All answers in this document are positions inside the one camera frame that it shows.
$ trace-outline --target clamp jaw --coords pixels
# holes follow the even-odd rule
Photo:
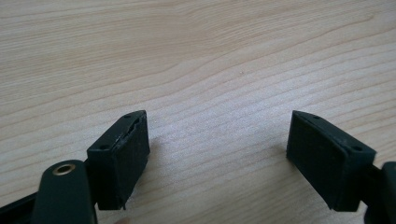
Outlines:
[[[124,115],[87,150],[41,177],[37,193],[0,208],[0,223],[97,223],[100,210],[125,209],[149,156],[146,111]]]
[[[367,204],[365,223],[396,223],[396,162],[379,170],[376,151],[316,115],[293,111],[287,158],[337,212]]]

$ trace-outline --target wood grain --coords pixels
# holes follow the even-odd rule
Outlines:
[[[151,155],[100,223],[362,223],[285,159],[293,109],[396,160],[396,2],[0,3],[0,205],[119,116],[148,111]]]

